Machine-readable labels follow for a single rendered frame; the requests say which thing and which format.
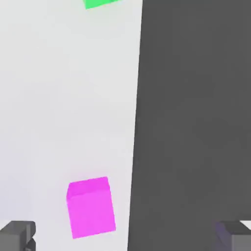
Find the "small magenta cube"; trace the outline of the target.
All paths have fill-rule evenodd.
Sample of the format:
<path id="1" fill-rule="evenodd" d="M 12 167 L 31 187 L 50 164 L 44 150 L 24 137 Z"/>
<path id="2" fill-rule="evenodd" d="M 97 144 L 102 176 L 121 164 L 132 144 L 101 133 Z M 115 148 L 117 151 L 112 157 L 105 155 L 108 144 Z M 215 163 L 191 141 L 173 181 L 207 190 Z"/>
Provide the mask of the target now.
<path id="1" fill-rule="evenodd" d="M 71 182 L 66 201 L 74 239 L 116 230 L 108 177 Z"/>

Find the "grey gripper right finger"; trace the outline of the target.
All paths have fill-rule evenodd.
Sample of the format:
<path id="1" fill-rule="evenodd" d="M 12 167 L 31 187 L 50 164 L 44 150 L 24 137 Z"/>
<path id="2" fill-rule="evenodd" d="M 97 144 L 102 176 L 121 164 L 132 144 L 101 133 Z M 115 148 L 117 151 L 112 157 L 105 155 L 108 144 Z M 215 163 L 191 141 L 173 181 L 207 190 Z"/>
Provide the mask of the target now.
<path id="1" fill-rule="evenodd" d="M 251 230 L 240 221 L 216 223 L 214 251 L 251 251 Z"/>

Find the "small green cube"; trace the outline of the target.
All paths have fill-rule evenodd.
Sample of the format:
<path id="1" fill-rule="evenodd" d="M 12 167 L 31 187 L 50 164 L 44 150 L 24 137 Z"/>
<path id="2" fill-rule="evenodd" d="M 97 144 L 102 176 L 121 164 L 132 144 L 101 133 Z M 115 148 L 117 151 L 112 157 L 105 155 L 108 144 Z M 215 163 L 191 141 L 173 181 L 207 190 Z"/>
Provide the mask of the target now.
<path id="1" fill-rule="evenodd" d="M 86 9 L 99 7 L 117 1 L 119 0 L 83 0 Z"/>

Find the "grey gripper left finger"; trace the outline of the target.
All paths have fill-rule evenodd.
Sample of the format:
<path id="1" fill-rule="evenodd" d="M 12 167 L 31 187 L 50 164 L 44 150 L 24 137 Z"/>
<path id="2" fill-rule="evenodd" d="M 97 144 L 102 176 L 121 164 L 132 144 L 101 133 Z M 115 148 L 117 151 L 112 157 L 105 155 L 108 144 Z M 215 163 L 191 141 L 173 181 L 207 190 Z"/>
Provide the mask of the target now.
<path id="1" fill-rule="evenodd" d="M 36 251 L 34 221 L 10 221 L 0 230 L 0 251 Z"/>

